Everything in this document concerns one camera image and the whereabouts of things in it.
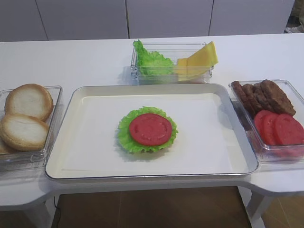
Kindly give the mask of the brown meat patty carried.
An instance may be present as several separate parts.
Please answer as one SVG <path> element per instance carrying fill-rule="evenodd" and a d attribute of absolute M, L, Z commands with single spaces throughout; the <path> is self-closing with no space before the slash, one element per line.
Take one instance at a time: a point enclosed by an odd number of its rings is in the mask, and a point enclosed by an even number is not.
<path fill-rule="evenodd" d="M 231 83 L 231 86 L 232 86 L 233 90 L 235 91 L 235 93 L 237 94 L 239 100 L 243 104 L 244 108 L 248 112 L 251 112 L 252 106 L 251 106 L 250 102 L 248 101 L 248 98 L 247 98 L 245 92 L 243 91 L 241 84 L 238 81 L 234 81 Z"/>

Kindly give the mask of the green lettuce leaf on tray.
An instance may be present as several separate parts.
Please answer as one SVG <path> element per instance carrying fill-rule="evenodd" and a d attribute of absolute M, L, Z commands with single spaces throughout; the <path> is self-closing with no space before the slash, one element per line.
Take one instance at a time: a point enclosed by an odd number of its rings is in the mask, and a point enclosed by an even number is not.
<path fill-rule="evenodd" d="M 129 124 L 131 121 L 141 114 L 153 113 L 161 115 L 167 118 L 172 124 L 172 135 L 168 142 L 159 146 L 145 146 L 137 143 L 129 133 Z M 130 111 L 126 116 L 124 116 L 118 125 L 118 142 L 120 145 L 127 150 L 129 153 L 142 153 L 142 152 L 156 152 L 165 148 L 170 147 L 178 134 L 178 129 L 176 123 L 169 117 L 163 110 L 156 107 L 142 107 L 138 110 Z"/>

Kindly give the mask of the green lettuce in container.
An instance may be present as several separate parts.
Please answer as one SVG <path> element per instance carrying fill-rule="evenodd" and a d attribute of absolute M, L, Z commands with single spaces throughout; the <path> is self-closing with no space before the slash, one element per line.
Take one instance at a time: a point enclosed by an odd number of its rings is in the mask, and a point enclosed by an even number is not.
<path fill-rule="evenodd" d="M 157 51 L 149 52 L 140 40 L 133 42 L 137 53 L 137 66 L 142 75 L 171 75 L 174 63 L 170 58 L 164 57 Z"/>

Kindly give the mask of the clear lettuce and cheese container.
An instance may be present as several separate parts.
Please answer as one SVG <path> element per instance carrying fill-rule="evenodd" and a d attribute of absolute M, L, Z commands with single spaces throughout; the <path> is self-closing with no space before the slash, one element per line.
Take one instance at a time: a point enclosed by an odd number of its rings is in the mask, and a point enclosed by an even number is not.
<path fill-rule="evenodd" d="M 208 83 L 212 78 L 213 66 L 209 67 L 209 74 L 206 73 L 202 77 L 190 81 L 178 82 L 177 74 L 175 73 L 177 59 L 190 57 L 195 52 L 203 48 L 206 45 L 205 42 L 142 42 L 142 44 L 149 52 L 157 51 L 160 54 L 163 54 L 164 57 L 170 58 L 174 63 L 174 67 L 171 75 L 142 75 L 140 68 L 137 66 L 137 53 L 133 47 L 131 76 L 137 80 L 137 84 L 139 85 L 165 83 Z"/>

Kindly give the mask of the flat yellow cheese slice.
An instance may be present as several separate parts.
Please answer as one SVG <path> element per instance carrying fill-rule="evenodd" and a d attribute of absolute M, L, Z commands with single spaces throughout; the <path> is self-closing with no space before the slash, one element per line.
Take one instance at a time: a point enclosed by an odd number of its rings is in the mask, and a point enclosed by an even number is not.
<path fill-rule="evenodd" d="M 209 67 L 188 66 L 187 58 L 177 59 L 175 73 L 177 74 L 178 82 L 190 81 L 202 77 L 204 74 L 209 74 Z"/>

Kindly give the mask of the upright yellow cheese slice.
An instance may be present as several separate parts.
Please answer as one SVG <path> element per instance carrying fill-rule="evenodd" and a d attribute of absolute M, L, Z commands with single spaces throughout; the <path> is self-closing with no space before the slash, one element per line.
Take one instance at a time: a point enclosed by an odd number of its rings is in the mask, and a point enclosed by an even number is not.
<path fill-rule="evenodd" d="M 212 67 L 218 63 L 214 42 L 206 44 L 203 48 L 188 57 L 188 67 Z"/>

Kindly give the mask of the red tomato slice on tray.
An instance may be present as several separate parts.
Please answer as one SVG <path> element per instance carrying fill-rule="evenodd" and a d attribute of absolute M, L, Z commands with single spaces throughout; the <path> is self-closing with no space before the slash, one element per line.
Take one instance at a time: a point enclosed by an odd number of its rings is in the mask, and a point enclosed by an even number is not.
<path fill-rule="evenodd" d="M 141 114 L 129 124 L 131 137 L 145 146 L 159 146 L 169 141 L 172 135 L 170 121 L 158 114 Z"/>

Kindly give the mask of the white rectangular serving tray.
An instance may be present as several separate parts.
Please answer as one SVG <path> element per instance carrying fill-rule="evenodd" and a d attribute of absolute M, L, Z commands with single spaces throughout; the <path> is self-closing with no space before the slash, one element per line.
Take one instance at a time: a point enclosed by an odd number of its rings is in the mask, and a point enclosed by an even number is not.
<path fill-rule="evenodd" d="M 173 144 L 129 154 L 118 124 L 130 111 L 162 109 Z M 52 179 L 248 175 L 258 160 L 225 87 L 218 84 L 85 86 L 69 102 L 46 164 Z"/>

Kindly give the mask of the middle red tomato slice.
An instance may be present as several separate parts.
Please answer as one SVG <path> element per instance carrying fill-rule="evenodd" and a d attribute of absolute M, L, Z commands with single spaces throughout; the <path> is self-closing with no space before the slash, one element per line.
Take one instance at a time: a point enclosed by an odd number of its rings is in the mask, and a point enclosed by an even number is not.
<path fill-rule="evenodd" d="M 271 146 L 282 145 L 282 126 L 280 125 L 281 114 L 268 114 L 263 117 L 262 137 L 264 143 Z"/>

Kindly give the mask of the clear right patty tomato container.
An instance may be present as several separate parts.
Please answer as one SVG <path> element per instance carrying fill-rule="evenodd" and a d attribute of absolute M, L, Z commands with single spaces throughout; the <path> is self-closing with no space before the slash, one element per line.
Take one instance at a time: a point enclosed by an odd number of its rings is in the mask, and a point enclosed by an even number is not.
<path fill-rule="evenodd" d="M 256 83 L 261 83 L 263 80 L 259 81 L 239 81 L 241 86 L 245 84 L 254 85 Z M 295 90 L 295 88 L 286 80 L 270 80 L 275 82 L 287 95 L 290 102 L 296 110 L 296 114 L 293 116 L 302 127 L 304 127 L 304 99 Z M 247 138 L 253 148 L 255 155 L 261 162 L 282 162 L 282 161 L 296 161 L 303 160 L 304 158 L 304 144 L 298 145 L 276 145 L 271 146 L 264 143 L 258 133 L 255 124 L 254 117 L 256 113 L 252 107 L 252 111 L 248 112 L 241 101 L 239 100 L 237 94 L 233 90 L 231 83 L 229 85 L 233 98 L 233 106 L 237 112 L 239 120 L 241 121 Z"/>

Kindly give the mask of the upper bun half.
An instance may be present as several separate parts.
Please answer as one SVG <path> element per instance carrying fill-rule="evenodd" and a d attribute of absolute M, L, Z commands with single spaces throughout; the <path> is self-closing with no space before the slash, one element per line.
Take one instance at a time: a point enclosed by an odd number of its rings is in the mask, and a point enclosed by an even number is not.
<path fill-rule="evenodd" d="M 53 111 L 50 92 L 38 84 L 17 87 L 6 98 L 5 114 L 24 114 L 46 121 Z"/>

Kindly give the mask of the bun half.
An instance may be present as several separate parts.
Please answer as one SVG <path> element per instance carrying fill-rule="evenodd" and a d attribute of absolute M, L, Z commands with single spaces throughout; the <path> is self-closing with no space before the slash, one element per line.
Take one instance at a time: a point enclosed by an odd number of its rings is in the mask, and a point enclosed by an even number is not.
<path fill-rule="evenodd" d="M 6 114 L 0 121 L 0 137 L 18 151 L 41 150 L 46 142 L 49 126 L 36 117 L 25 114 Z"/>
<path fill-rule="evenodd" d="M 50 92 L 38 84 L 17 87 L 6 98 L 5 114 L 24 114 L 46 121 L 53 111 Z"/>

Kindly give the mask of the clear left bun container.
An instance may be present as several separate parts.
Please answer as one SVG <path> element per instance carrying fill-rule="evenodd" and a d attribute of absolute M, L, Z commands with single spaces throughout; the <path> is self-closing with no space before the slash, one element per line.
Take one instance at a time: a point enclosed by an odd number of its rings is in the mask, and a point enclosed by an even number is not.
<path fill-rule="evenodd" d="M 54 107 L 51 115 L 45 122 L 49 126 L 47 138 L 44 147 L 37 151 L 18 151 L 13 149 L 13 154 L 0 155 L 0 170 L 12 171 L 21 169 L 30 169 L 42 167 L 50 154 L 50 150 L 54 144 L 59 129 L 59 122 L 62 115 L 63 105 L 61 104 L 62 87 L 48 86 L 45 87 L 53 99 Z M 4 106 L 6 98 L 13 90 L 2 90 L 0 93 L 0 120 L 5 114 Z"/>

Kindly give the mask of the front large brown meat patty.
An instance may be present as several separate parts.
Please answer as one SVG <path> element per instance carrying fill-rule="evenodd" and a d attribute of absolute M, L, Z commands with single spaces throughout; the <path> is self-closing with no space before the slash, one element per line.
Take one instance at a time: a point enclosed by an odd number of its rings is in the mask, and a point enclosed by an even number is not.
<path fill-rule="evenodd" d="M 290 116 L 296 114 L 296 110 L 289 98 L 275 82 L 267 79 L 263 80 L 261 82 L 261 89 L 276 113 L 288 114 Z"/>

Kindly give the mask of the middle bun half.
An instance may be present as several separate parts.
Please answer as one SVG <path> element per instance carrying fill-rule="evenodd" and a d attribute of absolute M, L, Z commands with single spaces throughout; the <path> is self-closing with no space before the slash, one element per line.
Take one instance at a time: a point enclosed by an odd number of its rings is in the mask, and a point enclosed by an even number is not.
<path fill-rule="evenodd" d="M 36 117 L 25 114 L 6 114 L 0 121 L 0 137 L 18 151 L 41 150 L 46 142 L 49 126 Z"/>

